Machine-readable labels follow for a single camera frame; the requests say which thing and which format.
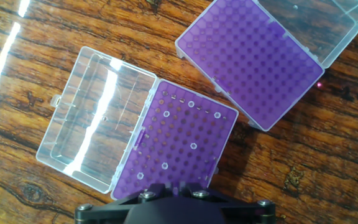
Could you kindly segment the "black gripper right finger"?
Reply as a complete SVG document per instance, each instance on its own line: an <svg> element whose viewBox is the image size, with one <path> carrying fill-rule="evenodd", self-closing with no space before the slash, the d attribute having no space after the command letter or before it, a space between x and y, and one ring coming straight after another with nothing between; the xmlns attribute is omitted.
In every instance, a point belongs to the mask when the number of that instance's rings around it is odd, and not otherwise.
<svg viewBox="0 0 358 224"><path fill-rule="evenodd" d="M276 206L268 200L244 202L198 183L181 182L176 198L184 199L177 210L185 223L276 223Z"/></svg>

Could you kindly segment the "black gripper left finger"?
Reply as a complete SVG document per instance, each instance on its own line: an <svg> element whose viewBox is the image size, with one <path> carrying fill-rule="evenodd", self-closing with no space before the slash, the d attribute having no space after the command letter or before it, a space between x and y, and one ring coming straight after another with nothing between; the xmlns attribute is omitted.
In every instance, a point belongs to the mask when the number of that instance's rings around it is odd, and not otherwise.
<svg viewBox="0 0 358 224"><path fill-rule="evenodd" d="M79 205L75 209L75 224L123 222L130 210L135 206L157 199L172 197L175 189L176 187L171 182L167 184L151 184L145 190L137 191L102 206L95 206L90 203Z"/></svg>

